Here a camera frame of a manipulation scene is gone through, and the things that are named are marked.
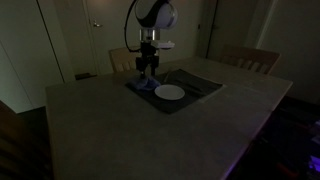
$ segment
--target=door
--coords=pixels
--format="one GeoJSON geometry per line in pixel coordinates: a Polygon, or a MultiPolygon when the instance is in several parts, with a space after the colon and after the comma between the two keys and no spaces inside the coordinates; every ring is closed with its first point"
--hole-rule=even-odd
{"type": "MultiPolygon", "coordinates": [[[[126,15],[132,0],[83,0],[93,49],[101,74],[112,73],[109,50],[125,47],[124,30],[126,15]]],[[[140,44],[140,26],[134,11],[128,22],[127,39],[130,46],[140,44]]]]}
{"type": "MultiPolygon", "coordinates": [[[[259,0],[220,0],[209,43],[208,58],[217,59],[224,44],[244,46],[259,0]]],[[[259,34],[261,26],[254,33],[259,34]]]]}
{"type": "Polygon", "coordinates": [[[74,73],[99,74],[82,0],[54,0],[54,4],[74,73]]]}
{"type": "MultiPolygon", "coordinates": [[[[10,61],[32,107],[44,106],[45,87],[63,83],[63,78],[37,0],[1,0],[0,25],[0,41],[7,56],[6,61],[10,61]]],[[[16,88],[23,94],[21,86],[16,85],[16,88]]],[[[15,96],[14,91],[4,93],[11,98],[15,96]]],[[[21,98],[23,104],[28,104],[25,98],[21,98]]]]}

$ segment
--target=white wall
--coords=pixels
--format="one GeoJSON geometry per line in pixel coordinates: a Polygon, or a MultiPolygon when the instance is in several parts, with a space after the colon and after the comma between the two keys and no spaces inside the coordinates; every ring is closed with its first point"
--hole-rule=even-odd
{"type": "Polygon", "coordinates": [[[42,107],[45,87],[63,80],[37,1],[1,0],[0,7],[3,49],[32,106],[42,107]]]}
{"type": "Polygon", "coordinates": [[[319,0],[279,0],[261,44],[282,54],[272,75],[293,81],[288,95],[311,103],[320,97],[319,7],[319,0]]]}
{"type": "Polygon", "coordinates": [[[0,100],[16,113],[33,109],[27,93],[0,41],[0,100]]]}

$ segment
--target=chair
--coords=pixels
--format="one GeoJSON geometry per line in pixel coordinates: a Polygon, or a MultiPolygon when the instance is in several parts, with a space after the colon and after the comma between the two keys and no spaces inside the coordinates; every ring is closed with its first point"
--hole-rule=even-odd
{"type": "Polygon", "coordinates": [[[16,179],[53,179],[50,148],[0,101],[0,173],[16,179]]]}
{"type": "Polygon", "coordinates": [[[219,62],[263,74],[270,74],[279,58],[280,54],[275,52],[225,45],[219,62]]]}
{"type": "Polygon", "coordinates": [[[136,57],[141,56],[141,53],[130,53],[127,48],[112,49],[109,51],[110,60],[113,71],[123,72],[131,69],[136,69],[136,57]]]}

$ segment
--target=white plate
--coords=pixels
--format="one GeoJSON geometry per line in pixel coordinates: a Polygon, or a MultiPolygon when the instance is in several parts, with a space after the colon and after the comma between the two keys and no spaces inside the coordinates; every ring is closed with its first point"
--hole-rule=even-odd
{"type": "Polygon", "coordinates": [[[178,100],[183,98],[185,95],[182,88],[170,84],[161,85],[157,87],[154,92],[158,97],[166,100],[178,100]]]}

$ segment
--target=wall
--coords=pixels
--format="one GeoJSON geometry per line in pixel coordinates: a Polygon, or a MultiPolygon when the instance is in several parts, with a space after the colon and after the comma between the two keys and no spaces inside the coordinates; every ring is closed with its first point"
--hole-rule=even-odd
{"type": "Polygon", "coordinates": [[[42,107],[45,87],[63,79],[37,1],[1,0],[0,7],[2,46],[32,106],[42,107]]]}
{"type": "Polygon", "coordinates": [[[225,44],[245,45],[257,4],[258,0],[218,2],[208,58],[217,59],[225,44]]]}
{"type": "Polygon", "coordinates": [[[320,97],[319,7],[319,0],[279,0],[261,44],[281,52],[272,75],[293,81],[288,95],[311,103],[320,97]]]}
{"type": "Polygon", "coordinates": [[[15,112],[28,111],[33,106],[0,41],[0,100],[15,112]]]}
{"type": "Polygon", "coordinates": [[[201,24],[199,30],[199,43],[197,48],[197,56],[199,57],[206,58],[207,56],[216,7],[217,0],[203,0],[201,9],[201,24]]]}
{"type": "Polygon", "coordinates": [[[269,26],[269,20],[273,15],[273,7],[278,0],[258,0],[246,37],[244,46],[260,48],[260,39],[263,38],[265,29],[269,26]]]}
{"type": "Polygon", "coordinates": [[[204,0],[173,0],[178,9],[177,25],[161,32],[161,39],[171,40],[176,46],[171,50],[162,50],[160,61],[172,61],[196,55],[198,47],[198,25],[201,23],[204,0]]]}

